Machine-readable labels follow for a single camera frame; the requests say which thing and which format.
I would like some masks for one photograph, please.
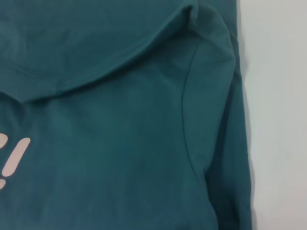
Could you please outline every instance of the white wall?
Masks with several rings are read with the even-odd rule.
[[[307,1],[239,0],[258,230],[307,230]]]

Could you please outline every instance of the teal hoodie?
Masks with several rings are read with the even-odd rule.
[[[1,230],[250,230],[235,0],[1,0],[0,133]]]

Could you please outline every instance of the sleeve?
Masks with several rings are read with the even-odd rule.
[[[205,178],[219,230],[251,230],[251,183],[239,74],[234,75],[231,83],[213,160]]]

